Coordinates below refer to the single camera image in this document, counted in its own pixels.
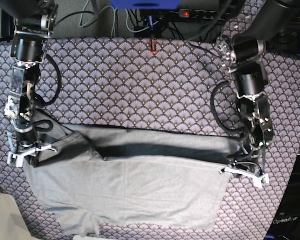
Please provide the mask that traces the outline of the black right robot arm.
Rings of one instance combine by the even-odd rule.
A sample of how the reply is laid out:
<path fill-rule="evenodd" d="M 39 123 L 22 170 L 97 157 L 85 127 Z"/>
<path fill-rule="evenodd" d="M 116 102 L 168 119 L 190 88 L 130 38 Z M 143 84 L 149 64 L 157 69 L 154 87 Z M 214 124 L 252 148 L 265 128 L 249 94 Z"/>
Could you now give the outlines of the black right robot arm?
<path fill-rule="evenodd" d="M 0 0 L 0 8 L 14 19 L 14 38 L 10 57 L 15 60 L 10 77 L 10 92 L 4 115 L 10 120 L 14 132 L 7 134 L 10 152 L 7 163 L 21 168 L 24 161 L 38 162 L 38 154 L 57 149 L 43 143 L 38 133 L 49 132 L 53 124 L 49 120 L 35 122 L 37 107 L 53 104 L 61 91 L 62 78 L 58 70 L 55 96 L 46 102 L 36 91 L 41 76 L 40 65 L 48 59 L 57 64 L 44 49 L 54 31 L 58 4 L 53 0 Z"/>

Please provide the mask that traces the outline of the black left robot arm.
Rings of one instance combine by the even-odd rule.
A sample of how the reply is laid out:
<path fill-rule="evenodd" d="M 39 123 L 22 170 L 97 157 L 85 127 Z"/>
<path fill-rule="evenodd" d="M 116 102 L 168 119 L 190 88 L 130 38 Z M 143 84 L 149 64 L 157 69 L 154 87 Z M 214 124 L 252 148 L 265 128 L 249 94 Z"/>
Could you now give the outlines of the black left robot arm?
<path fill-rule="evenodd" d="M 211 94 L 211 112 L 226 133 L 241 136 L 239 151 L 227 156 L 228 165 L 220 170 L 221 174 L 263 181 L 268 177 L 265 172 L 266 150 L 276 139 L 275 134 L 279 134 L 282 143 L 294 139 L 290 135 L 291 127 L 284 130 L 283 122 L 271 119 L 269 101 L 274 95 L 265 92 L 268 80 L 261 57 L 266 43 L 274 39 L 299 10 L 300 0 L 266 1 L 248 30 L 234 36 L 228 46 L 229 73 L 234 79 L 236 109 L 243 127 L 229 129 L 218 117 L 215 107 L 217 91 L 230 84 L 228 81 L 221 82 Z"/>

